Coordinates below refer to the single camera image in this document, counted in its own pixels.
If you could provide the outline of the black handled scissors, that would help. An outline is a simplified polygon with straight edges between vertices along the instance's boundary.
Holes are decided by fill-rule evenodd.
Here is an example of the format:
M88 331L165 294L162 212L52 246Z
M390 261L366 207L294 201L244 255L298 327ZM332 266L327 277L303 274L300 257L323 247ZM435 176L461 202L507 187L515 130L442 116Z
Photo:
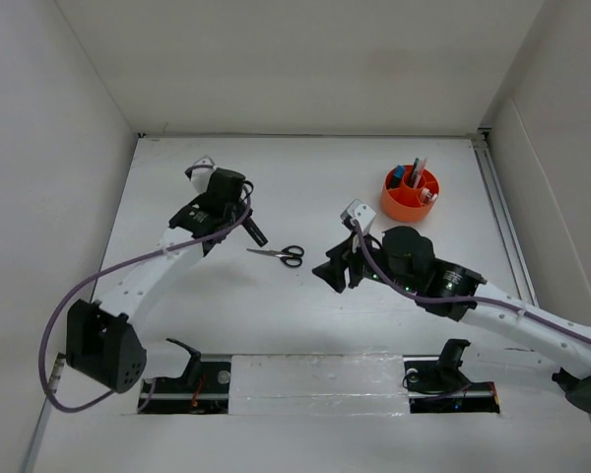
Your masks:
M300 267L302 265L302 259L305 255L304 249L299 245L289 245L281 250L248 248L247 251L263 256L275 257L279 259L285 266L290 268Z

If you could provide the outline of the blue capped black highlighter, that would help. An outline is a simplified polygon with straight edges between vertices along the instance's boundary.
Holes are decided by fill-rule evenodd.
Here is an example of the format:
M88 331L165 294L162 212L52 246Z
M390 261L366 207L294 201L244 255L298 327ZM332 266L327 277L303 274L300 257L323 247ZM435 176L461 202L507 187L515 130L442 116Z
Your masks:
M405 174L406 168L404 166L396 166L390 174L390 177L387 181L386 188L388 190L396 189L400 186L403 181L403 176Z

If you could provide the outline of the pink pencil sharpener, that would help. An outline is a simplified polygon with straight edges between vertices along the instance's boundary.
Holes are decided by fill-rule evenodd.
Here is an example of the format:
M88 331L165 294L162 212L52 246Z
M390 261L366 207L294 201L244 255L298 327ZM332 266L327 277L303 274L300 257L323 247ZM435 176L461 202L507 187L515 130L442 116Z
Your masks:
M437 192L432 192L428 188L423 188L422 192L419 197L419 201L422 205L429 205L431 202L435 201L438 197Z

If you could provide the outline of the green gel pen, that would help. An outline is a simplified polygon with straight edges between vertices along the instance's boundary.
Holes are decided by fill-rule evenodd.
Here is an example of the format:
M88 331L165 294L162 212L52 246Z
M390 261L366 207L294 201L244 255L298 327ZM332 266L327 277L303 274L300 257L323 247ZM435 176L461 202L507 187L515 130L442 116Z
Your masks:
M409 183L412 187L414 187L415 181L416 181L416 175L417 175L417 171L418 171L418 167L420 164L420 159L419 158L415 158L414 160L414 164L413 164L413 168L412 168L412 173L410 176L410 180Z

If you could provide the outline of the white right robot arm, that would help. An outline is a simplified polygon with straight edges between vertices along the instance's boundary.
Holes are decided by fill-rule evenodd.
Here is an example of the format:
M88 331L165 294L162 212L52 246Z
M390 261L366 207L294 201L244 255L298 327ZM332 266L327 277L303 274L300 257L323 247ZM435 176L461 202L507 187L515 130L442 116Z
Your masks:
M476 326L540 355L553 368L550 381L566 401L591 415L591 326L525 303L481 274L435 256L430 239L398 226L382 239L359 225L313 268L335 292L370 279L385 284L426 312Z

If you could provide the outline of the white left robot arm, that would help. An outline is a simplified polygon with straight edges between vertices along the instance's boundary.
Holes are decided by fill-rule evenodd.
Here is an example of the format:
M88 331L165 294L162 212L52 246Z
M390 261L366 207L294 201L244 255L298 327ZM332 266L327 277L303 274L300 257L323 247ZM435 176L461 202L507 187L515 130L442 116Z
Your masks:
M251 219L253 184L245 175L209 165L185 174L200 169L208 173L203 191L169 219L157 248L109 268L131 270L97 300L77 300L67 311L68 365L114 393L128 391L144 376L148 354L140 326L175 280L238 227L257 245L268 242Z

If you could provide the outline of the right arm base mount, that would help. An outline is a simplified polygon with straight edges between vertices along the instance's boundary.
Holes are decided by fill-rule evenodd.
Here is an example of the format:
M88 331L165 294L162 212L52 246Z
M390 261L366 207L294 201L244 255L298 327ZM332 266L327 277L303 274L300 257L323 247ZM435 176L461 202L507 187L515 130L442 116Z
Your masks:
M449 339L436 355L412 355L403 360L402 387L411 414L499 414L494 383L474 382L462 373L462 355L471 346Z

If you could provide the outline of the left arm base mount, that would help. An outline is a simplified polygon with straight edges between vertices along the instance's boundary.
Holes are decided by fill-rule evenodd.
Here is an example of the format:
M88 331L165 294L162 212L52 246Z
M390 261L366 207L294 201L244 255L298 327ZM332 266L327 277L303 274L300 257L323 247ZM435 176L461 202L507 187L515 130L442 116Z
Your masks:
M203 356L178 340L188 354L183 372L144 381L137 404L143 415L226 415L230 404L231 355Z

